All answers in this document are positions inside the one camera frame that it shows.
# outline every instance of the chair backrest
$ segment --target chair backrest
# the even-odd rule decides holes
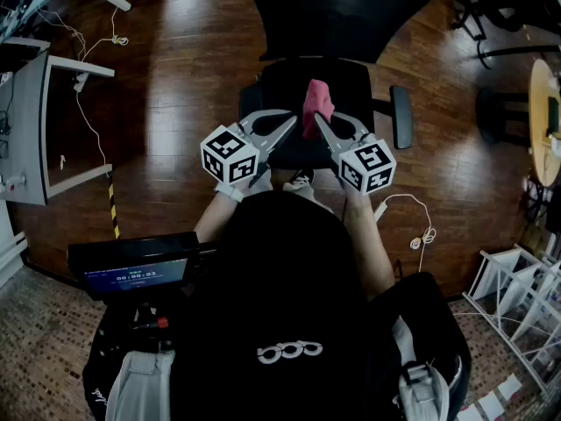
[[[261,60],[301,56],[375,63],[429,0],[255,0],[265,27]]]

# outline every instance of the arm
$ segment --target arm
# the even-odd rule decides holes
[[[351,235],[362,287],[367,295],[374,297],[395,284],[394,271],[382,245],[370,197],[360,195],[346,184],[344,190],[347,195],[344,225]]]
[[[249,190],[249,179],[234,184],[233,187],[247,195]],[[195,226],[196,237],[200,243],[216,240],[228,222],[234,211],[238,207],[238,202],[230,199],[224,193],[218,192],[210,202]]]

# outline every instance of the round wooden table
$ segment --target round wooden table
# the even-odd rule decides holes
[[[557,88],[550,86],[552,78],[553,73],[545,61],[537,60],[529,80],[529,136],[536,175],[545,187],[555,181],[561,166],[561,159],[553,156],[547,138],[550,96],[560,103],[561,113],[561,97]]]

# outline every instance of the white cube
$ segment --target white cube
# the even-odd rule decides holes
[[[367,195],[383,189],[394,179],[396,162],[384,140],[341,153],[339,177]]]
[[[259,150],[225,126],[218,126],[201,143],[202,168],[224,184],[257,173]]]

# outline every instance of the chair seat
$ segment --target chair seat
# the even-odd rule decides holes
[[[269,165],[273,168],[333,167],[330,151],[323,140],[302,138],[302,106],[312,79],[328,84],[335,111],[357,118],[366,129],[374,131],[368,68],[357,62],[331,58],[275,62],[266,66],[261,75],[262,107],[292,111],[299,120],[282,147],[271,154]]]

